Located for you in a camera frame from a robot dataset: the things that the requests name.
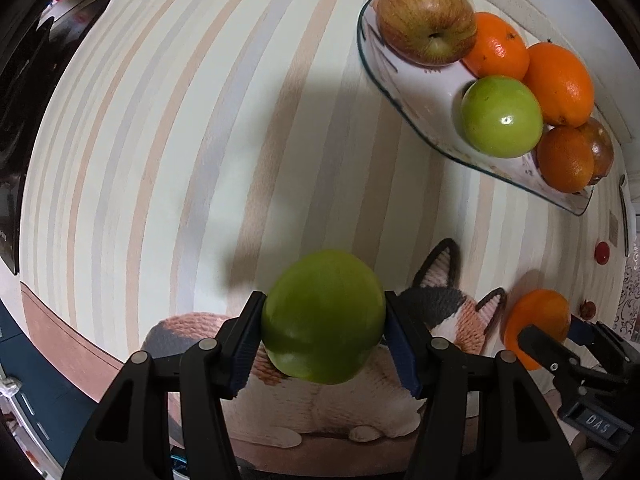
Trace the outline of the small orange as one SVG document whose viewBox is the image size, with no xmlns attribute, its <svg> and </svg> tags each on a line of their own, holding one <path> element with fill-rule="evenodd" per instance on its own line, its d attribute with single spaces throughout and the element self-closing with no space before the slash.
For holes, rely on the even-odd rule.
<svg viewBox="0 0 640 480">
<path fill-rule="evenodd" d="M 590 144 L 572 127 L 559 126 L 546 132 L 536 146 L 536 159 L 541 177 L 562 193 L 580 192 L 593 175 Z"/>
<path fill-rule="evenodd" d="M 462 58 L 476 77 L 507 76 L 522 80 L 529 66 L 529 53 L 518 32 L 505 20 L 488 12 L 476 12 L 476 40 Z"/>
</svg>

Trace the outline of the yellowish red apple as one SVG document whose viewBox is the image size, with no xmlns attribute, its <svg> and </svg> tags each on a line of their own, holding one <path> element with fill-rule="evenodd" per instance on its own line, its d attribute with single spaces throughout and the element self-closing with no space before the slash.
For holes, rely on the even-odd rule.
<svg viewBox="0 0 640 480">
<path fill-rule="evenodd" d="M 376 22 L 390 50 L 414 65 L 452 64 L 476 43 L 475 12 L 468 0 L 378 0 Z"/>
</svg>

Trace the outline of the floral ceramic plate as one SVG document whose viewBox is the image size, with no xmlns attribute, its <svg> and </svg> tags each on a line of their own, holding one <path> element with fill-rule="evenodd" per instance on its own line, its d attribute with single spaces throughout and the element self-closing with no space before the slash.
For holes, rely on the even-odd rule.
<svg viewBox="0 0 640 480">
<path fill-rule="evenodd" d="M 378 33 L 377 3 L 368 0 L 359 12 L 356 31 L 360 61 L 370 81 L 416 134 L 454 162 L 536 195 L 574 216 L 584 214 L 593 194 L 591 186 L 574 194 L 561 193 L 544 182 L 532 154 L 497 158 L 466 142 L 460 105 L 475 78 L 460 62 L 441 70 L 427 70 L 400 58 Z"/>
</svg>

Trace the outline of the dark red apple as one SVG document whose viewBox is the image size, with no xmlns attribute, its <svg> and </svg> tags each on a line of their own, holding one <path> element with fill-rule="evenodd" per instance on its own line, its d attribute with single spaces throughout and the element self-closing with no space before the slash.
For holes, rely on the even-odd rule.
<svg viewBox="0 0 640 480">
<path fill-rule="evenodd" d="M 590 185 L 596 185 L 610 172 L 614 162 L 614 148 L 608 130 L 597 119 L 590 117 L 578 130 L 589 142 L 594 166 Z"/>
</svg>

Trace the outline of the large orange with stem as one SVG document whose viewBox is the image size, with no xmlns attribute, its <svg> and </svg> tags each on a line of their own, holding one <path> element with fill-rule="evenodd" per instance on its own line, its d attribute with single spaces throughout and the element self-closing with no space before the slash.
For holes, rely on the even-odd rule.
<svg viewBox="0 0 640 480">
<path fill-rule="evenodd" d="M 551 42 L 527 49 L 523 82 L 540 105 L 548 125 L 579 127 L 594 107 L 594 87 L 588 70 L 573 52 Z"/>
</svg>

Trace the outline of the orange mandarin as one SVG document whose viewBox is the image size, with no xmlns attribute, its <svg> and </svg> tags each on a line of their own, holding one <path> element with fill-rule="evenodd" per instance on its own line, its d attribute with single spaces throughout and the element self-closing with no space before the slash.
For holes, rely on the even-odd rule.
<svg viewBox="0 0 640 480">
<path fill-rule="evenodd" d="M 570 329 L 570 304 L 559 292 L 552 289 L 535 289 L 513 305 L 502 331 L 506 350 L 512 351 L 526 370 L 538 370 L 540 365 L 518 345 L 518 334 L 526 326 L 535 325 L 547 335 L 563 342 Z"/>
</svg>

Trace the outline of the small green apple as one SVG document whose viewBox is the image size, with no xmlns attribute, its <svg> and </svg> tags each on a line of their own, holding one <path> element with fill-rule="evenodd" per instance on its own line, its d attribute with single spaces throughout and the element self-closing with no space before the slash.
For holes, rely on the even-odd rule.
<svg viewBox="0 0 640 480">
<path fill-rule="evenodd" d="M 286 376 L 336 385 L 355 377 L 382 337 L 384 289 L 360 259 L 341 250 L 292 264 L 268 292 L 262 342 Z"/>
</svg>

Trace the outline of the red cherry tomato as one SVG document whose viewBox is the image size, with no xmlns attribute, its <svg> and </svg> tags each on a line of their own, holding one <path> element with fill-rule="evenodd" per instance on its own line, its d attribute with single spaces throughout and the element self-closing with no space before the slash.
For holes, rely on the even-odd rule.
<svg viewBox="0 0 640 480">
<path fill-rule="evenodd" d="M 605 266 L 610 260 L 611 248 L 610 245 L 601 240 L 594 248 L 593 258 L 599 266 Z"/>
</svg>

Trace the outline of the cherry tomato with stem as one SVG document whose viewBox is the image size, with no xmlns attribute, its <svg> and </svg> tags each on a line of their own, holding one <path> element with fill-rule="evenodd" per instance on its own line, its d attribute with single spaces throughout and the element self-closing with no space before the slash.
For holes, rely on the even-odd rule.
<svg viewBox="0 0 640 480">
<path fill-rule="evenodd" d="M 597 306 L 593 301 L 585 300 L 578 308 L 579 316 L 584 321 L 592 320 L 597 314 Z"/>
</svg>

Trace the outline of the striped table mat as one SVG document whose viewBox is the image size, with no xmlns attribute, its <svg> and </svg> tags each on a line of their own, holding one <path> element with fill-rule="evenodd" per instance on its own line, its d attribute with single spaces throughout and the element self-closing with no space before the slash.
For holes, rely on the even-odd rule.
<svg viewBox="0 0 640 480">
<path fill-rule="evenodd" d="M 610 174 L 575 217 L 450 162 L 364 72 L 367 0 L 111 0 L 44 113 L 26 176 L 17 322 L 99 399 L 162 318 L 233 312 L 298 257 L 353 252 L 387 287 L 433 244 L 462 286 L 552 288 L 612 322 L 625 256 Z M 533 0 L 472 0 L 562 40 Z"/>
</svg>

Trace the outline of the large green apple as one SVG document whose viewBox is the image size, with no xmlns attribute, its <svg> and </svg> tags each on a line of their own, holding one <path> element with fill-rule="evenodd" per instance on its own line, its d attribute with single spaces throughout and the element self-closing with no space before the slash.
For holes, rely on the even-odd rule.
<svg viewBox="0 0 640 480">
<path fill-rule="evenodd" d="M 462 96 L 460 117 L 465 140 L 492 157 L 524 156 L 544 132 L 544 118 L 533 92 L 507 76 L 473 82 Z"/>
</svg>

